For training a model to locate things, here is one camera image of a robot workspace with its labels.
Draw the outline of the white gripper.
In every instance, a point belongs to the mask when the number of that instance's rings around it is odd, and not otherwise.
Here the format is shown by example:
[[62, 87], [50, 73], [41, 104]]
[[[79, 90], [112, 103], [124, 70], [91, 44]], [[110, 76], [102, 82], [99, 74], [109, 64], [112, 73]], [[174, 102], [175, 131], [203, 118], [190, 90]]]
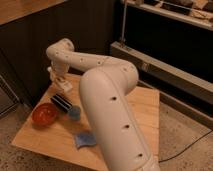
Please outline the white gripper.
[[57, 72], [52, 66], [49, 66], [47, 68], [47, 71], [49, 72], [50, 80], [53, 83], [55, 83], [57, 86], [58, 86], [58, 84], [57, 84], [58, 80], [65, 79], [65, 77], [61, 73]]

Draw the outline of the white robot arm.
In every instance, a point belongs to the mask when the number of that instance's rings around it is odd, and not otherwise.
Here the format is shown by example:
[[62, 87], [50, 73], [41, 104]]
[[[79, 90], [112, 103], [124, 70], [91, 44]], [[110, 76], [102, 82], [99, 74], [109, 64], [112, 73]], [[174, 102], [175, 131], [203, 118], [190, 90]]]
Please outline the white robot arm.
[[159, 163], [137, 124], [126, 96], [139, 74], [129, 61], [74, 50], [64, 38], [46, 49], [50, 78], [64, 90], [70, 68], [81, 70], [79, 96], [109, 171], [160, 171]]

